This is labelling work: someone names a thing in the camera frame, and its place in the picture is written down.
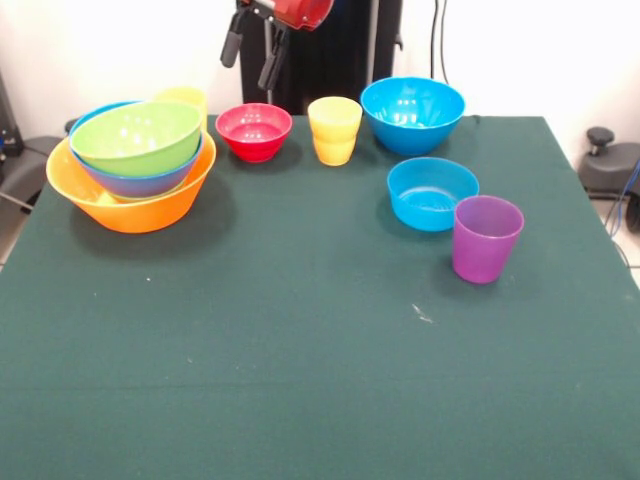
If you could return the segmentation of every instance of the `purple cup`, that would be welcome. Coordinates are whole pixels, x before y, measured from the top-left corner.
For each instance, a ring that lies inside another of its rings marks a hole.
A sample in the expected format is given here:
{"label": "purple cup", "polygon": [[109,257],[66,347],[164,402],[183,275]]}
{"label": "purple cup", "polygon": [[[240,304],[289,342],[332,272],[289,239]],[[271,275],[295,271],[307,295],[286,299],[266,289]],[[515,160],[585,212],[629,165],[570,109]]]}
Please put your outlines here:
{"label": "purple cup", "polygon": [[523,228],[520,209],[502,198],[477,195],[462,200],[455,211],[453,270],[471,283],[496,281]]}

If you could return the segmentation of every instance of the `red bowl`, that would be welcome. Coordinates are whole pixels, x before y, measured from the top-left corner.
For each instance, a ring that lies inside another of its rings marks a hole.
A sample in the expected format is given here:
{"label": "red bowl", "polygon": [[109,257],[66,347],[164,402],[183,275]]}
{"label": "red bowl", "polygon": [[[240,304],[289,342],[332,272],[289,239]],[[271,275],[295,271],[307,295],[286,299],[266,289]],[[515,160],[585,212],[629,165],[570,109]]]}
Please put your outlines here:
{"label": "red bowl", "polygon": [[266,103],[247,103],[227,110],[216,130],[239,158],[261,163],[271,160],[291,132],[293,119],[285,110]]}

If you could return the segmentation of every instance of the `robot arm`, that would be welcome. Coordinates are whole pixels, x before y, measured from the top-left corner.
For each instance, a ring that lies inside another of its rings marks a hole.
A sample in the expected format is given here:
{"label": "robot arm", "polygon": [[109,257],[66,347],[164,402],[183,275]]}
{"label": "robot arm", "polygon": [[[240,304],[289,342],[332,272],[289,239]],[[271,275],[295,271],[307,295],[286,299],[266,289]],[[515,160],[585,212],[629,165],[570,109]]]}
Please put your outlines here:
{"label": "robot arm", "polygon": [[276,35],[273,47],[262,69],[258,86],[272,90],[282,67],[287,49],[289,28],[315,30],[327,18],[334,0],[236,0],[236,13],[231,19],[220,60],[231,68],[235,64],[247,15],[258,15],[273,23]]}

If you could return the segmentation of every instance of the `bowl rim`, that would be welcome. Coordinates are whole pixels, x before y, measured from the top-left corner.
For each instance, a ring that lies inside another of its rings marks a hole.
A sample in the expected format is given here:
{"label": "bowl rim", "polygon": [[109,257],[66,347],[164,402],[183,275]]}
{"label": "bowl rim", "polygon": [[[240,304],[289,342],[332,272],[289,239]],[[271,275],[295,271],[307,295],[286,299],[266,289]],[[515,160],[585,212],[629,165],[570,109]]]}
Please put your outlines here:
{"label": "bowl rim", "polygon": [[[383,120],[380,119],[378,117],[376,117],[365,105],[364,102],[364,96],[365,94],[372,89],[374,86],[385,83],[385,82],[395,82],[395,81],[400,81],[400,80],[418,80],[421,82],[426,82],[426,83],[431,83],[431,84],[438,84],[438,85],[442,85],[446,88],[448,88],[449,90],[451,90],[452,92],[454,92],[456,95],[458,95],[460,97],[460,100],[462,100],[462,109],[461,112],[458,116],[456,116],[455,119],[451,120],[450,122],[446,122],[446,123],[441,123],[439,125],[429,125],[429,126],[411,126],[411,125],[398,125],[395,123],[391,123],[388,122],[387,120]],[[386,77],[386,78],[381,78],[380,80],[376,80],[375,82],[369,84],[360,94],[360,105],[362,105],[362,109],[364,110],[364,112],[367,114],[367,117],[369,118],[373,118],[378,122],[384,123],[385,125],[389,125],[391,127],[396,127],[396,128],[403,128],[406,130],[431,130],[431,129],[436,129],[436,128],[443,128],[443,127],[448,127],[450,125],[453,125],[457,122],[460,121],[460,119],[464,116],[464,112],[467,108],[467,102],[464,99],[464,96],[455,88],[453,88],[451,85],[444,83],[444,82],[439,82],[437,80],[434,80],[432,78],[427,78],[427,77],[418,77],[418,76],[398,76],[398,77]]]}
{"label": "bowl rim", "polygon": [[460,199],[451,208],[442,209],[442,208],[420,207],[420,210],[425,210],[425,211],[430,211],[430,212],[441,212],[441,213],[453,212],[453,211],[455,211],[456,207],[458,206],[458,204],[460,202],[462,202],[465,199],[470,198],[470,197],[476,197],[476,196],[478,196],[480,194],[480,181],[478,180],[478,177],[476,176],[476,174],[473,173],[473,171],[470,168],[465,167],[464,165],[462,165],[462,164],[460,164],[458,162],[454,162],[453,160],[449,160],[447,158],[442,158],[442,157],[416,157],[416,158],[409,158],[407,160],[403,160],[402,162],[396,164],[389,171],[389,173],[387,174],[387,188],[388,188],[389,195],[391,197],[395,198],[396,200],[401,201],[402,203],[409,204],[409,202],[407,202],[400,195],[398,195],[398,192],[396,191],[396,189],[391,185],[391,177],[394,176],[394,175],[397,175],[400,170],[404,169],[410,163],[436,163],[436,164],[445,164],[445,165],[448,165],[448,166],[453,166],[456,169],[458,169],[459,172],[463,173],[467,177],[469,177],[472,180],[474,180],[474,183],[475,183],[475,188],[474,188],[475,193]]}
{"label": "bowl rim", "polygon": [[87,123],[92,118],[97,117],[98,115],[102,115],[103,113],[110,112],[111,110],[115,110],[117,108],[126,107],[126,106],[132,105],[134,103],[140,103],[142,101],[143,100],[124,100],[124,101],[121,101],[121,102],[106,103],[104,105],[96,107],[93,110],[91,110],[91,111],[85,113],[84,115],[82,115],[81,117],[79,117],[78,120],[76,120],[75,123],[73,124],[73,126],[71,127],[71,130],[69,130],[69,135],[67,135],[67,136],[69,138],[71,138],[73,136],[73,134],[76,133],[76,130],[78,130],[78,128],[80,128],[82,125]]}
{"label": "bowl rim", "polygon": [[[285,131],[283,133],[281,133],[280,135],[278,135],[277,137],[275,137],[275,138],[270,138],[268,140],[251,140],[251,141],[236,140],[235,138],[231,138],[230,136],[226,135],[222,131],[222,129],[220,128],[220,119],[222,119],[224,116],[229,115],[232,112],[235,112],[235,111],[240,110],[242,108],[255,107],[255,106],[267,107],[267,108],[269,108],[271,110],[279,110],[280,112],[284,113],[286,115],[286,118],[287,118],[287,128],[285,129]],[[289,135],[289,133],[291,133],[291,129],[293,128],[293,117],[284,108],[280,108],[277,105],[272,105],[270,103],[250,102],[250,103],[243,103],[242,105],[236,105],[235,107],[231,107],[231,108],[225,110],[224,112],[222,112],[216,118],[215,126],[216,126],[216,131],[220,134],[220,136],[222,138],[224,138],[227,141],[232,141],[232,142],[235,142],[235,143],[241,143],[241,144],[244,144],[244,145],[260,145],[260,144],[264,144],[264,143],[275,142],[275,141],[278,141],[278,140],[282,140],[283,138],[286,138],[287,135]]]}
{"label": "bowl rim", "polygon": [[[205,137],[205,141],[209,141],[209,140],[211,141],[211,148],[212,148],[211,161],[209,162],[209,165],[207,165],[207,168],[205,168],[204,172],[202,172],[202,174],[198,175],[196,178],[191,180],[189,183],[185,182],[184,185],[182,185],[182,187],[180,187],[179,189],[174,190],[172,192],[169,192],[168,194],[162,195],[160,197],[149,198],[149,199],[141,200],[139,202],[134,202],[134,203],[114,203],[114,204],[110,204],[108,206],[108,208],[133,208],[133,207],[138,207],[138,206],[143,206],[143,205],[149,205],[151,203],[156,203],[156,202],[158,202],[160,200],[164,200],[166,198],[171,198],[171,197],[174,197],[176,195],[180,195],[181,193],[193,188],[198,182],[203,181],[207,177],[207,175],[209,175],[209,172],[211,171],[211,169],[213,168],[214,164],[216,163],[216,158],[217,158],[217,153],[218,153],[218,149],[216,147],[216,142],[213,139],[213,137],[210,134],[207,133],[206,137]],[[56,152],[58,148],[62,149],[65,146],[67,148],[69,148],[69,139],[68,138],[63,139],[62,142],[60,142],[56,146],[56,148],[53,150],[51,155],[53,155],[53,153]],[[48,180],[48,182],[51,184],[51,186],[54,188],[54,190],[56,192],[58,192],[60,195],[62,195],[63,197],[65,197],[66,199],[68,199],[69,201],[71,201],[72,203],[75,203],[75,204],[85,205],[85,206],[88,206],[88,207],[106,207],[105,205],[101,205],[101,204],[99,204],[97,202],[89,202],[87,200],[82,200],[80,198],[77,198],[74,195],[69,195],[68,193],[64,192],[64,190],[61,189],[59,185],[57,185],[57,182],[54,182],[54,181],[51,180],[51,177],[49,175],[50,165],[51,165],[51,162],[47,160],[47,166],[46,166],[47,180]]]}
{"label": "bowl rim", "polygon": [[127,175],[115,175],[113,173],[109,173],[109,172],[105,172],[104,170],[100,170],[99,168],[95,168],[91,165],[89,165],[87,162],[85,162],[82,157],[80,157],[75,151],[73,151],[73,149],[69,148],[69,150],[71,150],[71,153],[73,154],[73,156],[75,157],[76,160],[78,160],[83,167],[87,168],[87,170],[90,170],[91,172],[100,175],[101,177],[107,177],[107,178],[111,178],[113,180],[125,180],[125,181],[144,181],[144,180],[159,180],[161,178],[165,178],[168,177],[169,175],[172,175],[174,173],[178,173],[180,170],[188,167],[190,164],[195,163],[195,161],[198,159],[198,156],[200,155],[200,153],[202,152],[202,149],[204,148],[204,138],[203,135],[200,135],[200,140],[198,141],[198,148],[196,149],[196,152],[189,158],[189,160],[187,160],[186,162],[184,162],[182,165],[169,170],[167,172],[163,172],[160,174],[156,174],[156,175],[144,175],[141,177],[129,177]]}
{"label": "bowl rim", "polygon": [[[145,105],[149,105],[149,104],[155,104],[155,105],[173,105],[173,106],[179,106],[180,108],[185,108],[185,109],[192,109],[193,111],[197,112],[198,114],[198,118],[197,118],[197,122],[195,122],[194,128],[189,129],[186,133],[184,133],[183,135],[181,135],[180,137],[174,139],[171,143],[167,144],[167,145],[163,145],[160,148],[155,148],[153,150],[149,150],[143,153],[138,153],[136,155],[129,155],[126,157],[122,157],[122,158],[114,158],[113,156],[96,156],[96,155],[91,155],[91,154],[83,154],[80,150],[78,150],[77,148],[74,147],[73,144],[73,139],[75,137],[75,135],[78,133],[78,130],[81,130],[83,128],[86,128],[86,126],[88,124],[91,124],[97,120],[100,119],[100,117],[103,116],[103,114],[109,114],[110,112],[116,111],[116,110],[120,110],[120,109],[125,109],[125,108],[129,108],[129,109],[135,109],[135,108],[141,108],[141,106],[145,106]],[[101,114],[95,115],[92,118],[89,118],[87,121],[85,121],[82,125],[80,125],[78,127],[78,129],[74,132],[74,135],[71,136],[69,135],[69,148],[71,150],[73,150],[74,152],[76,152],[78,154],[78,156],[80,157],[89,157],[89,158],[94,158],[96,160],[100,160],[100,161],[108,161],[108,162],[130,162],[132,160],[138,160],[140,158],[144,158],[149,154],[156,154],[156,153],[160,153],[163,150],[166,150],[168,148],[171,148],[172,146],[174,146],[176,143],[180,143],[182,141],[184,141],[185,139],[189,138],[191,135],[193,135],[193,133],[196,130],[200,130],[202,126],[202,112],[200,111],[199,108],[197,108],[194,105],[188,104],[188,103],[180,103],[180,102],[166,102],[166,101],[157,101],[157,100],[143,100],[141,102],[133,102],[130,103],[128,105],[122,105],[116,108],[112,108],[109,109]]]}

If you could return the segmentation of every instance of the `green bowl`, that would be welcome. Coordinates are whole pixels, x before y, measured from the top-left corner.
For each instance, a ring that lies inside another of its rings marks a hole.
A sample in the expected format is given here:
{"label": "green bowl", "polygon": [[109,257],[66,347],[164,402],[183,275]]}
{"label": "green bowl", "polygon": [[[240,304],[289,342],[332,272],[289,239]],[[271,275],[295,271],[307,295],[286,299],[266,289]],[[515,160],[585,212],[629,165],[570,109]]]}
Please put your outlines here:
{"label": "green bowl", "polygon": [[141,102],[109,110],[78,127],[71,149],[92,167],[143,177],[174,170],[198,148],[202,114],[191,105]]}

